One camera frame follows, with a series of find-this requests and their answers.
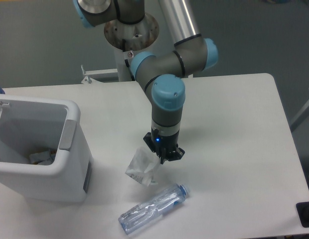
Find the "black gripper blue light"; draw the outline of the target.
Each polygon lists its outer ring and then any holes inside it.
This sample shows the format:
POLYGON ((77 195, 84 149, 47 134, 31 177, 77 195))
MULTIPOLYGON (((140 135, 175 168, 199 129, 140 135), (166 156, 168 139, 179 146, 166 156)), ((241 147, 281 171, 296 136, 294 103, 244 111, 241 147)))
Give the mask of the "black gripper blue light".
POLYGON ((166 161, 181 160, 185 151, 178 147, 179 131, 173 135, 163 136, 159 134, 159 130, 151 130, 143 137, 144 142, 152 153, 157 156, 160 154, 160 163, 164 164, 166 161))

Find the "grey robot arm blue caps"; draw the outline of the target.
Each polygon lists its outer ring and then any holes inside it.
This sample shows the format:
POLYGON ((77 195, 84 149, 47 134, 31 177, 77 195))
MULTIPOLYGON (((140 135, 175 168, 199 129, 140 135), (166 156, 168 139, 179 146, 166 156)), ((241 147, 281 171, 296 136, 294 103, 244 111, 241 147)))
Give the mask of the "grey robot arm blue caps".
POLYGON ((174 50, 157 57, 147 52, 156 41, 156 20, 145 11, 142 0, 76 0, 75 9, 85 27, 104 25, 107 41, 123 53, 119 69, 127 69, 152 105, 151 131, 144 136, 149 149, 161 162, 180 160, 178 146, 185 101, 183 77, 204 71, 218 61, 218 50, 197 27, 187 0, 162 0, 174 50))

